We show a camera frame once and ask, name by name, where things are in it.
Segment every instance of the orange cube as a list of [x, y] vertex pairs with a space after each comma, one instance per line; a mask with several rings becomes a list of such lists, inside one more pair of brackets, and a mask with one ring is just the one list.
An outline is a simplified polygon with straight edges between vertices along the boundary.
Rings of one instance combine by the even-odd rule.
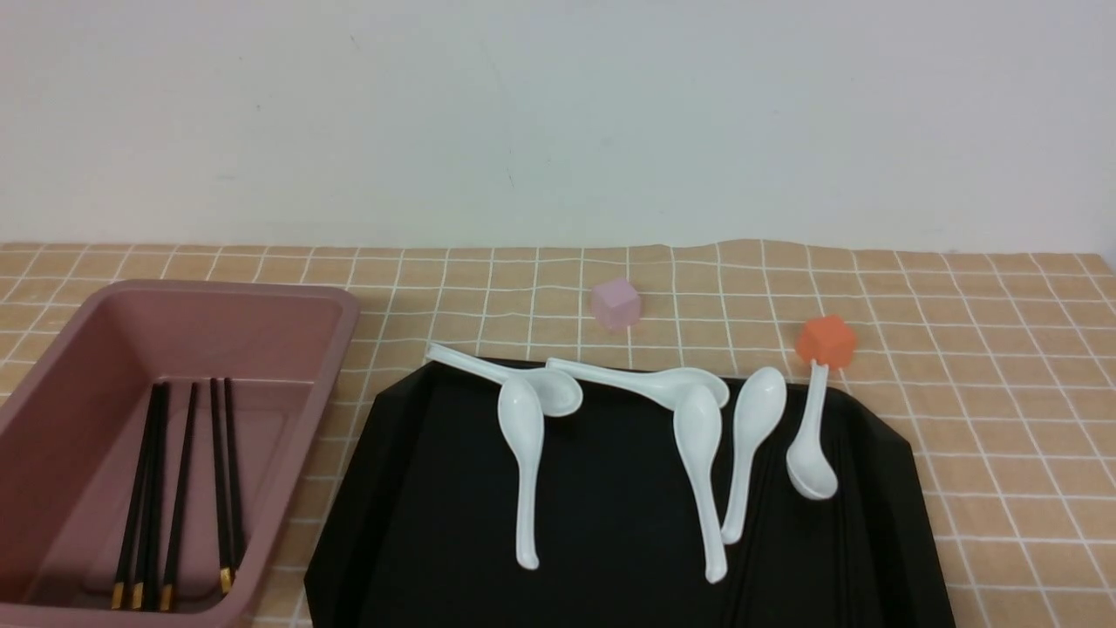
[[795, 345], [795, 352], [807, 365], [817, 360], [818, 365], [829, 365], [830, 369], [844, 369], [853, 363], [856, 350], [856, 335], [840, 317], [830, 313], [821, 319], [810, 319], [802, 327], [802, 334]]

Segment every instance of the beige tablecloth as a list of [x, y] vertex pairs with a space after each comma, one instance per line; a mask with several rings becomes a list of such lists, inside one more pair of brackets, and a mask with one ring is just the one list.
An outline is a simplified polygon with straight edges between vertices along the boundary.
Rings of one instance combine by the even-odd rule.
[[[585, 288], [628, 276], [644, 318], [609, 335]], [[81, 300], [129, 277], [328, 283], [363, 312], [275, 552], [256, 624], [308, 625], [301, 578], [376, 394], [429, 340], [804, 380], [804, 320], [859, 338], [830, 385], [903, 434], [958, 626], [1116, 626], [1116, 277], [1093, 254], [696, 248], [355, 249], [0, 244], [0, 400]]]

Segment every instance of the black chopstick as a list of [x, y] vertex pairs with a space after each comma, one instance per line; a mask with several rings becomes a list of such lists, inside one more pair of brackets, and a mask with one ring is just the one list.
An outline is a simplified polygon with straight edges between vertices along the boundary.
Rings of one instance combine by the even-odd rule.
[[210, 415], [213, 425], [213, 487], [217, 493], [217, 549], [220, 560], [221, 595], [232, 589], [232, 557], [229, 554], [229, 505], [224, 491], [224, 454], [221, 446], [221, 404], [215, 379], [210, 379]]
[[179, 461], [179, 481], [174, 491], [174, 512], [171, 515], [171, 540], [166, 547], [166, 567], [163, 571], [163, 595], [158, 610], [170, 611], [174, 606], [174, 588], [179, 583], [179, 555], [182, 552], [182, 521], [185, 519], [186, 486], [190, 481], [190, 456], [194, 443], [194, 415], [198, 410], [198, 385], [190, 385], [190, 405], [186, 408], [186, 427], [182, 433], [182, 458]]
[[146, 581], [143, 586], [143, 609], [156, 610], [158, 608], [158, 550], [163, 540], [163, 482], [166, 476], [166, 424], [171, 416], [171, 385], [163, 383], [163, 395], [160, 404], [160, 413], [155, 419], [155, 443], [151, 448], [152, 471], [151, 471], [151, 497], [150, 519], [147, 521], [147, 571]]
[[150, 441], [146, 446], [146, 455], [144, 456], [144, 482], [141, 497], [142, 509], [137, 521], [137, 525], [140, 528], [140, 542], [136, 545], [136, 568], [132, 580], [132, 610], [141, 610], [144, 606], [144, 599], [146, 598], [146, 591], [144, 589], [147, 586], [147, 569], [151, 564], [148, 554], [151, 550], [152, 537], [151, 518], [154, 511], [154, 509], [152, 509], [152, 504], [154, 503], [153, 490], [155, 486], [154, 472], [158, 457], [158, 424], [163, 414], [165, 397], [166, 390], [163, 384], [157, 384], [152, 387], [151, 403], [147, 405], [147, 421], [151, 432], [148, 434]]
[[158, 385], [151, 387], [151, 398], [147, 400], [147, 417], [143, 424], [143, 438], [140, 441], [140, 455], [136, 457], [136, 473], [132, 481], [132, 500], [128, 502], [128, 515], [124, 523], [124, 539], [121, 542], [121, 557], [116, 562], [116, 581], [113, 583], [112, 609], [119, 610], [124, 606], [124, 592], [128, 587], [128, 574], [132, 571], [132, 557], [135, 553], [136, 524], [143, 504], [144, 479], [147, 475], [147, 450], [151, 448], [152, 424], [157, 407]]
[[229, 450], [229, 506], [232, 525], [232, 567], [240, 569], [244, 560], [244, 524], [240, 504], [240, 465], [237, 456], [237, 428], [232, 412], [232, 380], [224, 378], [224, 436]]

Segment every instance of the pink cube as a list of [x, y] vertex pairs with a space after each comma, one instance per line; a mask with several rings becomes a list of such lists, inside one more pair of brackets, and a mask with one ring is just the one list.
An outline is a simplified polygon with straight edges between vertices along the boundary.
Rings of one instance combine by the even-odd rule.
[[639, 320], [639, 293], [625, 277], [594, 287], [589, 307], [593, 318], [610, 332], [634, 326]]

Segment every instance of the gold chopstick tip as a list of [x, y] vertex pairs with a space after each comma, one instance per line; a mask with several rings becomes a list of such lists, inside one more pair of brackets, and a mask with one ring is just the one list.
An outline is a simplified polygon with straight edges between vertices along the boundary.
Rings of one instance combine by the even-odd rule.
[[232, 568], [222, 567], [221, 568], [221, 595], [228, 596], [229, 591], [232, 590]]
[[163, 596], [158, 600], [158, 610], [169, 612], [174, 601], [174, 584], [163, 584]]
[[113, 610], [121, 610], [124, 606], [124, 582], [117, 582], [113, 584]]
[[132, 610], [143, 608], [143, 582], [136, 582], [132, 587]]

